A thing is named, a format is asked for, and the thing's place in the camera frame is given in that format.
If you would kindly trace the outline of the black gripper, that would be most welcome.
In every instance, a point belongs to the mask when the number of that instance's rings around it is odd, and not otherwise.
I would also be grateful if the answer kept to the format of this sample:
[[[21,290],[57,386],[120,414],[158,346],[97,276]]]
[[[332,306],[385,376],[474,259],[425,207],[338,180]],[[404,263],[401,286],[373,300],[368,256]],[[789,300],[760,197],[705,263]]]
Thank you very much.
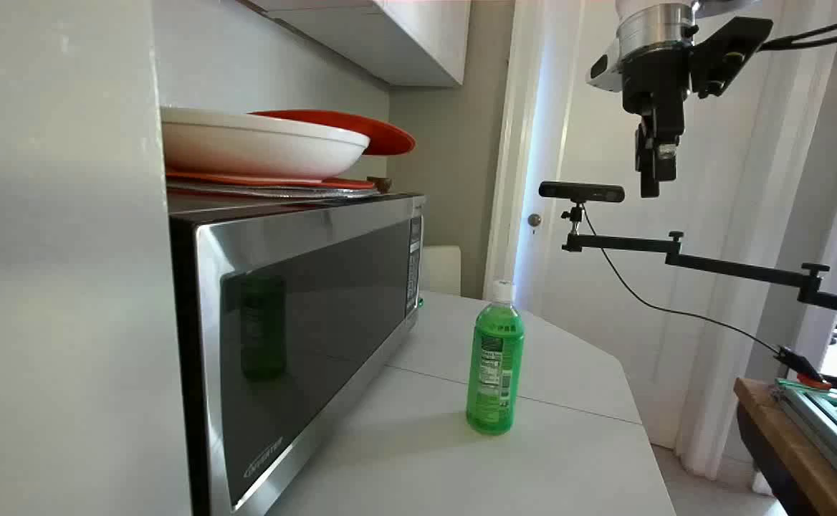
[[[640,196],[660,197],[660,180],[677,179],[679,113],[687,96],[720,98],[760,51],[775,24],[730,17],[702,44],[682,28],[673,44],[653,44],[623,61],[623,108],[643,116],[637,130]]]

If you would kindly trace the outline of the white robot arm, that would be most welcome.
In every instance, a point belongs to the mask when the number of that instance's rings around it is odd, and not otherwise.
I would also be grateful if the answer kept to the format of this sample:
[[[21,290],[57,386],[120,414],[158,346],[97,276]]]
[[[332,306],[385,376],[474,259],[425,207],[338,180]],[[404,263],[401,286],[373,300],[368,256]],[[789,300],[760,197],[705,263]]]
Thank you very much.
[[[640,117],[640,196],[657,197],[677,179],[686,100],[720,98],[756,55],[775,24],[730,17],[696,40],[700,17],[730,12],[729,0],[616,0],[616,32],[588,70],[588,83],[623,96],[623,108]]]

